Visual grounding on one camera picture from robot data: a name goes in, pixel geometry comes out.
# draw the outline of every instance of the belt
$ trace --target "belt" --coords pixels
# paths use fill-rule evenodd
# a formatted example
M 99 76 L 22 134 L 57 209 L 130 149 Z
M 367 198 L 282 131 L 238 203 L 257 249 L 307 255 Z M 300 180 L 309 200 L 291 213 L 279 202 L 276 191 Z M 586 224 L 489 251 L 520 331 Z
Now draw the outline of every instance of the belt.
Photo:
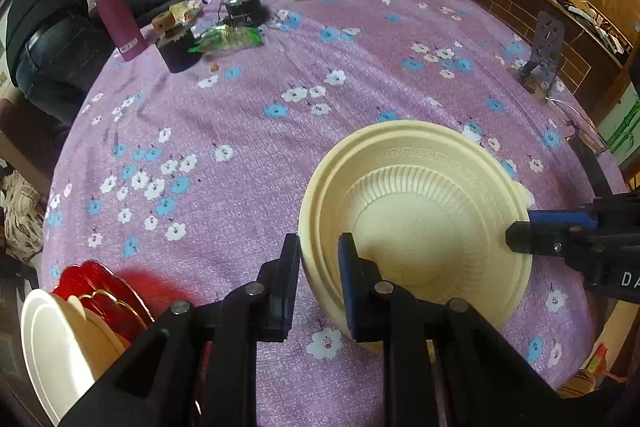
M 41 38 L 45 33 L 47 33 L 50 29 L 53 28 L 56 24 L 62 22 L 65 19 L 73 18 L 78 16 L 78 12 L 70 11 L 70 10 L 62 10 L 54 13 L 53 15 L 44 19 L 40 27 L 36 30 L 36 32 L 29 37 L 29 40 L 26 41 L 22 52 L 20 53 L 20 60 L 25 60 L 27 58 L 27 51 L 33 48 L 38 42 L 38 39 Z

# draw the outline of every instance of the person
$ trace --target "person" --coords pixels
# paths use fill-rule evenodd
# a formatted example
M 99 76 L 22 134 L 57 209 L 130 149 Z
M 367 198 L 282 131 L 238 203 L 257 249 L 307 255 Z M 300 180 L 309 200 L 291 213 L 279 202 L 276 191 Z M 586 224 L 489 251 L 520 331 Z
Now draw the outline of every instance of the person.
M 12 83 L 71 126 L 115 45 L 90 21 L 86 0 L 13 0 L 6 55 Z

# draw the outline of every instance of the red glass dish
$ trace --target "red glass dish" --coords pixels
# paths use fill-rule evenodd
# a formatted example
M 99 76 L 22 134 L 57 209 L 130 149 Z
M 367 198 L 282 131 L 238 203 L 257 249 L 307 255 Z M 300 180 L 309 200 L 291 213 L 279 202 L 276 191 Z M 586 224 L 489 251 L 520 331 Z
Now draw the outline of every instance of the red glass dish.
M 75 295 L 85 308 L 101 317 L 114 333 L 130 343 L 153 322 L 140 296 L 97 261 L 66 267 L 53 293 L 65 300 Z

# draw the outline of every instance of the white plate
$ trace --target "white plate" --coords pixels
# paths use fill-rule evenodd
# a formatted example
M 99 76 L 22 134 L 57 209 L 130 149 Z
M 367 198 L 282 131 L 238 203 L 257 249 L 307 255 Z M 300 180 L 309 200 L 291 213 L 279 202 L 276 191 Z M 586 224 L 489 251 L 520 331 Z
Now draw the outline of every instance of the white plate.
M 73 296 L 65 302 L 31 291 L 20 329 L 29 378 L 53 425 L 124 352 L 107 324 Z
M 329 318 L 346 324 L 337 241 L 417 298 L 461 297 L 500 328 L 529 280 L 531 256 L 504 233 L 528 221 L 523 185 L 484 149 L 432 123 L 395 121 L 348 136 L 316 168 L 300 210 L 307 280 Z

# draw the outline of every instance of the purple water bottle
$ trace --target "purple water bottle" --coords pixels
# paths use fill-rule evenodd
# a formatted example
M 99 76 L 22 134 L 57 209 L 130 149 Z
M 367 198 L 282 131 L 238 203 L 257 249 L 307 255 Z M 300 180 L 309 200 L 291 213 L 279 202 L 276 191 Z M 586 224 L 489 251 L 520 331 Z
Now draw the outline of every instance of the purple water bottle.
M 125 0 L 94 0 L 100 19 L 118 47 L 124 61 L 137 57 L 146 48 L 145 39 Z

